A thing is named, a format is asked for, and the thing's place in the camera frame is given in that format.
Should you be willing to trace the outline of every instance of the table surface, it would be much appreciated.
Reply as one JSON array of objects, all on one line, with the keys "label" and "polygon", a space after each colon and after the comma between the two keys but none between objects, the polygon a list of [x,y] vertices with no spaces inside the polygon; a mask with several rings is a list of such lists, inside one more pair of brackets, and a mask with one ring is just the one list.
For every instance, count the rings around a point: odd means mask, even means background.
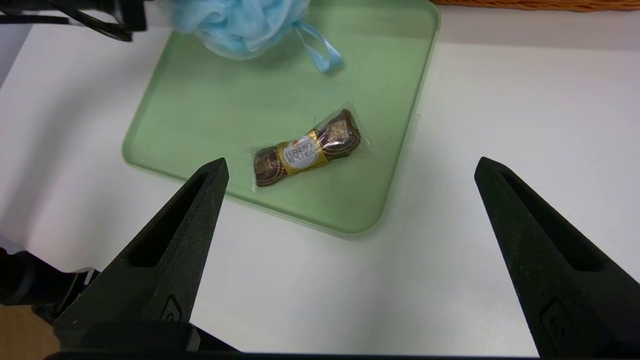
[{"label": "table surface", "polygon": [[[640,13],[441,11],[380,227],[344,240],[225,201],[194,324],[244,351],[535,356],[481,156],[640,279]],[[2,236],[101,269],[178,189],[120,155],[169,32],[34,26],[0,89]]]}]

